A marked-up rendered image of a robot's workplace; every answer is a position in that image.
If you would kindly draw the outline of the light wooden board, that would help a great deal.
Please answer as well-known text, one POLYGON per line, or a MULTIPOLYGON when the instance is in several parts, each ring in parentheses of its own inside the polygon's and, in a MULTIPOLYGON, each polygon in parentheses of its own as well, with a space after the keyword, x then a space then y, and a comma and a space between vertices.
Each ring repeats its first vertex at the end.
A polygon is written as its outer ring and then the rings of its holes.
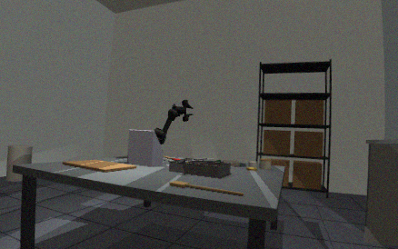
POLYGON ((87 168, 92 171, 103 172, 103 173, 133 169, 137 167, 137 165, 133 164, 120 164, 120 163, 107 162, 101 160, 87 160, 87 161, 76 161, 76 162, 64 161, 62 162, 62 164, 87 168))

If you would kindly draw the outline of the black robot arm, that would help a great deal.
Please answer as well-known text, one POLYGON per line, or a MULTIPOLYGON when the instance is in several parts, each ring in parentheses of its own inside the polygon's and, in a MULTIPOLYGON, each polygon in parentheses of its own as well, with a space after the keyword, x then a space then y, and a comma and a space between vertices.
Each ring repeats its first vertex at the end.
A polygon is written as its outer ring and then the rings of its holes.
POLYGON ((172 109, 169 109, 169 111, 168 111, 168 118, 164 124, 163 130, 161 130, 157 127, 154 129, 154 132, 155 132, 160 144, 164 144, 164 141, 166 139, 167 130, 168 130, 170 124, 172 123, 172 121, 174 121, 174 119, 177 116, 182 115, 182 114, 178 114, 179 112, 180 112, 180 107, 173 104, 172 109))

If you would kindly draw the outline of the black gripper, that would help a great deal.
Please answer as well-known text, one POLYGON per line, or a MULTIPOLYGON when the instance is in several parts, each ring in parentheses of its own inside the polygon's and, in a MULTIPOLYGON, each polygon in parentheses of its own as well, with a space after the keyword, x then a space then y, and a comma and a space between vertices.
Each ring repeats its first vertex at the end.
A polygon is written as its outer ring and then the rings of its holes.
POLYGON ((186 121, 189 120, 188 117, 189 117, 190 115, 193 115, 193 114, 188 114, 188 115, 187 115, 187 114, 186 114, 186 108, 191 108, 191 109, 193 109, 193 108, 188 104, 188 100, 183 100, 183 101, 182 101, 182 105, 183 105, 184 107, 179 106, 179 107, 180 107, 180 112, 179 112, 178 114, 184 114, 183 121, 186 122, 186 121))

